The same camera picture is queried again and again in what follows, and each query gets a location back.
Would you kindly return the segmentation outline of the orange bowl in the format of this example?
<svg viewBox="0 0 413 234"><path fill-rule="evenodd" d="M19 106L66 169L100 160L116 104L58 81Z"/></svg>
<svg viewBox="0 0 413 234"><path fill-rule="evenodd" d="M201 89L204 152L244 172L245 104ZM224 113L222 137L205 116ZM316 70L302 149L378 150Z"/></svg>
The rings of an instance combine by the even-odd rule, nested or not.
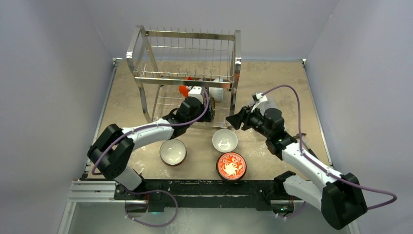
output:
<svg viewBox="0 0 413 234"><path fill-rule="evenodd" d="M185 98L189 97L189 92L192 90L193 86L190 85L180 85L178 90L179 93Z"/></svg>

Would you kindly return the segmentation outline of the plain white bottom bowl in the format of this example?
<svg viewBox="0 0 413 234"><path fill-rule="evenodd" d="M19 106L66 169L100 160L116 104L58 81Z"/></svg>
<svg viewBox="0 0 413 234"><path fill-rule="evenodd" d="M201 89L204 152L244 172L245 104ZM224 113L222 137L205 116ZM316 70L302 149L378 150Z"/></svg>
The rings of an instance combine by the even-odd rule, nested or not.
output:
<svg viewBox="0 0 413 234"><path fill-rule="evenodd" d="M217 151L228 153L236 149L238 138L232 130L220 129L213 135L212 145Z"/></svg>

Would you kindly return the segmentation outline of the white red-rimmed bowl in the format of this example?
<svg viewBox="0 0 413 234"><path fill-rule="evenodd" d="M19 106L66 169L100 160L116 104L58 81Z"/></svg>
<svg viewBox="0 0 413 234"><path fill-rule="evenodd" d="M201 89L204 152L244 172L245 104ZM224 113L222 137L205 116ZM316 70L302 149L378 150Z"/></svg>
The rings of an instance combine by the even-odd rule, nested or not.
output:
<svg viewBox="0 0 413 234"><path fill-rule="evenodd" d="M178 166L187 157L184 143L178 139L164 141L160 147L159 155L163 163L168 166Z"/></svg>

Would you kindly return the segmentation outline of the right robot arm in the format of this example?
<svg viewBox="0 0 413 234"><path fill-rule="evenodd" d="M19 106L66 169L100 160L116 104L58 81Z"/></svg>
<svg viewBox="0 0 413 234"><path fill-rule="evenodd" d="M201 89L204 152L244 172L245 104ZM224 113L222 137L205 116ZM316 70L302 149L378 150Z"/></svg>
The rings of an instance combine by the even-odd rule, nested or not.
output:
<svg viewBox="0 0 413 234"><path fill-rule="evenodd" d="M340 230L367 213L368 208L359 188L359 180L352 173L346 175L322 164L284 127L282 112L269 108L259 110L244 106L237 114L226 117L236 130L253 129L266 138L269 152L299 170L306 180L288 171L274 179L274 194L279 198L298 197L321 211L326 222Z"/></svg>

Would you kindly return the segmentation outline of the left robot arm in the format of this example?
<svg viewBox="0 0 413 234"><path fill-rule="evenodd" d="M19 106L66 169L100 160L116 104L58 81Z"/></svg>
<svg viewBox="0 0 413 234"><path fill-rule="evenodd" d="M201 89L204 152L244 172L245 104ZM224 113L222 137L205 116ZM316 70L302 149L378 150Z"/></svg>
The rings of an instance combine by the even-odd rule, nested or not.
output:
<svg viewBox="0 0 413 234"><path fill-rule="evenodd" d="M120 128L116 124L107 126L87 152L94 164L92 174L99 170L98 173L106 179L125 187L132 199L142 198L145 194L144 179L128 166L132 152L183 135L193 123L210 120L210 112L209 97L204 101L187 97L178 108L155 122L132 128Z"/></svg>

